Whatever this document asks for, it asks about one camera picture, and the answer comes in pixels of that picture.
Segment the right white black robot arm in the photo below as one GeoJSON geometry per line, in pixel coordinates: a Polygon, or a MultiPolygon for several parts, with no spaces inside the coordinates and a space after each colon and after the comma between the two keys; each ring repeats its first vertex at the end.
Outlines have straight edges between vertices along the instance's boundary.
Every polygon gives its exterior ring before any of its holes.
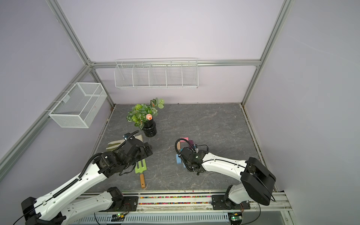
{"type": "Polygon", "coordinates": [[[238,180],[240,184],[230,185],[225,194],[225,200],[231,203],[240,204],[253,200],[260,205],[268,206],[274,200],[272,193],[276,177],[254,157],[235,160],[188,147],[176,152],[190,172],[216,172],[238,180]]]}

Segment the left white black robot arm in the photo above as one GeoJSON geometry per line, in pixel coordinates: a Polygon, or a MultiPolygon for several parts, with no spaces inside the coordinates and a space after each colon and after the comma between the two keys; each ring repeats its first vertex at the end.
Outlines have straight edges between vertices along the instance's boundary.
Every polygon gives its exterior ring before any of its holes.
{"type": "Polygon", "coordinates": [[[114,174],[123,175],[129,166],[153,154],[152,146],[134,137],[128,138],[113,151],[97,153],[87,161],[73,179],[41,197],[29,197],[22,203],[27,225],[67,225],[100,211],[130,210],[117,187],[82,201],[80,195],[114,174]]]}

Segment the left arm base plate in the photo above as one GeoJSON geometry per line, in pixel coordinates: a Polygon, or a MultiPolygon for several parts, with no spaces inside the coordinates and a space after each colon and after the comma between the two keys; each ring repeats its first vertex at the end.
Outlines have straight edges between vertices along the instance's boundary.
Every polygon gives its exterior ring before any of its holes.
{"type": "Polygon", "coordinates": [[[137,196],[120,196],[113,198],[111,206],[104,212],[134,212],[137,210],[139,197],[137,196]]]}

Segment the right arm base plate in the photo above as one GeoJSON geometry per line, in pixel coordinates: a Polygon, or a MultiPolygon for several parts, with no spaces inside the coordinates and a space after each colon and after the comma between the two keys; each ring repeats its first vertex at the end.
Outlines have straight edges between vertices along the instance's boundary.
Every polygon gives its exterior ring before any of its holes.
{"type": "Polygon", "coordinates": [[[211,205],[213,210],[249,210],[250,204],[246,201],[241,203],[234,203],[224,195],[212,195],[211,205]]]}

